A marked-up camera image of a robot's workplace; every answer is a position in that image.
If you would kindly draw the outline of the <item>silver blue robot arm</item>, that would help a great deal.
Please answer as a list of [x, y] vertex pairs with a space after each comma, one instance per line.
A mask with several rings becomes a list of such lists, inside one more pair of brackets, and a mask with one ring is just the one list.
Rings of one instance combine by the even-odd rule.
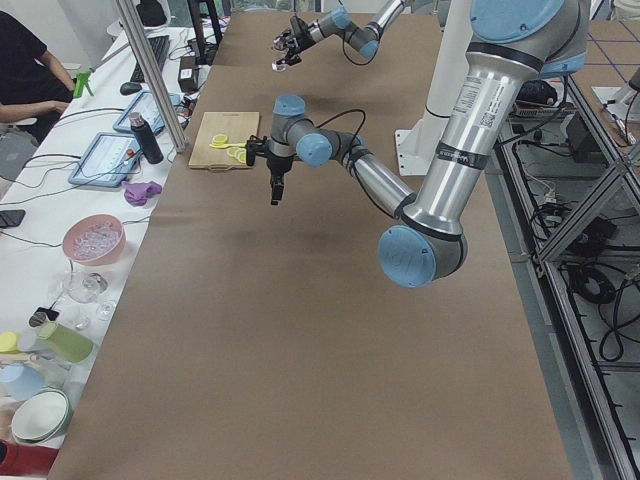
[[331, 36], [340, 38], [342, 53], [349, 62], [367, 65], [375, 58], [387, 28], [413, 4], [413, 1], [387, 1], [364, 27], [352, 21], [343, 5], [311, 23], [294, 15], [290, 18], [290, 27], [273, 41], [273, 49], [285, 55], [274, 61], [272, 68], [280, 72], [300, 63], [302, 52]]
[[357, 133], [323, 129], [302, 98], [277, 97], [267, 137], [247, 144], [265, 159], [271, 199], [281, 200], [295, 161], [339, 162], [369, 199], [395, 221], [380, 238], [381, 268], [394, 283], [420, 287], [458, 270], [467, 254], [460, 218], [524, 83], [567, 76], [586, 58], [586, 1], [454, 1], [439, 62], [458, 88], [423, 184], [412, 191], [366, 148]]

